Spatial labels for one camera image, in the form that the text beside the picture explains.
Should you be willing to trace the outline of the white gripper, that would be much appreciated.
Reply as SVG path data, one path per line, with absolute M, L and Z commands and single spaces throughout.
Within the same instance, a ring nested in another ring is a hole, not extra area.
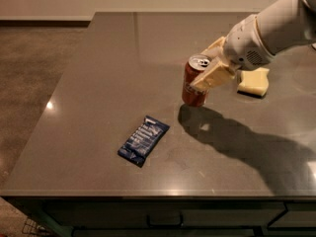
M 212 60 L 205 71 L 190 83 L 190 86 L 199 92 L 233 80 L 237 65 L 244 70 L 255 70 L 271 63 L 275 58 L 261 40 L 255 14 L 235 25 L 226 38 L 220 37 L 201 54 Z M 226 64 L 220 59 L 223 54 L 231 63 Z

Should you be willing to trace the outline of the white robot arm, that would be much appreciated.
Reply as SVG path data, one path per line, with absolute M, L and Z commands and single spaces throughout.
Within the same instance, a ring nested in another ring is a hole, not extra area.
M 279 53 L 315 40 L 316 0 L 278 0 L 205 49 L 210 64 L 191 87 L 200 92 L 218 87 L 233 79 L 239 69 L 255 70 Z

